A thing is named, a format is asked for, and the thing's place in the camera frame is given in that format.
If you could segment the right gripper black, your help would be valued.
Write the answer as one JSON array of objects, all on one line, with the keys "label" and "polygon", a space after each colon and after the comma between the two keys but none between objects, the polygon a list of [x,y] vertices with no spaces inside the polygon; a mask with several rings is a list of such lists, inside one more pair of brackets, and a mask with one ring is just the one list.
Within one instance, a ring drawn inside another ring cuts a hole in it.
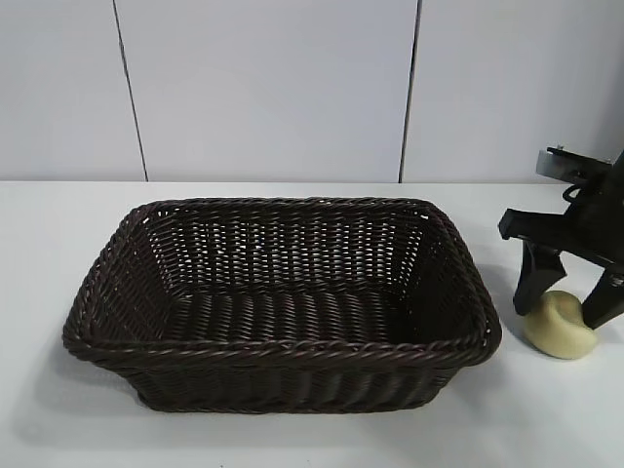
[{"label": "right gripper black", "polygon": [[523,240],[515,311],[527,315],[566,276],[561,252],[606,270],[582,303],[582,317],[597,329],[623,313],[623,158],[613,163],[563,149],[539,152],[536,172],[567,182],[562,214],[508,209],[498,223],[505,240]]}]

